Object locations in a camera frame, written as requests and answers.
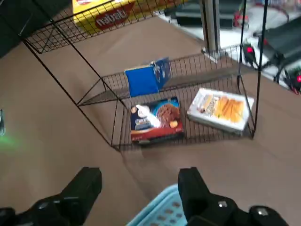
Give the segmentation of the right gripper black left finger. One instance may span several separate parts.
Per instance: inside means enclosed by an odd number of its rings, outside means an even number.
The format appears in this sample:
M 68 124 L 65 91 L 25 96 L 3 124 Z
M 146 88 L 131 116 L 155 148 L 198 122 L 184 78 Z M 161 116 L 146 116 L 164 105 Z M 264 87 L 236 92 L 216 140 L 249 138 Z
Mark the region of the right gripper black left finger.
M 82 226 L 102 191 L 102 173 L 83 167 L 61 191 L 36 201 L 28 210 L 0 209 L 2 226 Z

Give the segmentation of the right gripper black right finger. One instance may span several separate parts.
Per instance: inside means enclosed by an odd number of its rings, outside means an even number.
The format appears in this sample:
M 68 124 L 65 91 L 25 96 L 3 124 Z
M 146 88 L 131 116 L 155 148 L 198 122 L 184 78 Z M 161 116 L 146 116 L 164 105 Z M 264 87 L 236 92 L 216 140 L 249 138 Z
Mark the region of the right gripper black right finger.
M 196 167 L 180 169 L 178 191 L 189 226 L 288 225 L 268 206 L 255 205 L 244 211 L 233 199 L 210 192 Z

